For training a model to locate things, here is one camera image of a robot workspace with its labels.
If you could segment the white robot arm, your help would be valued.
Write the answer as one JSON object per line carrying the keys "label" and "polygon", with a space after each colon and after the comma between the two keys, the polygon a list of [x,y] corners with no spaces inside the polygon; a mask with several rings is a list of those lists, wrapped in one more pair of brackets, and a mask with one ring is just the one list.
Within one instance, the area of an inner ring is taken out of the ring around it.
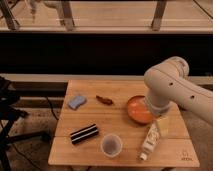
{"label": "white robot arm", "polygon": [[144,74],[148,87],[144,103],[158,117],[167,113],[170,102],[174,102],[213,126],[213,91],[188,81],[188,74],[187,61],[178,56],[152,66]]}

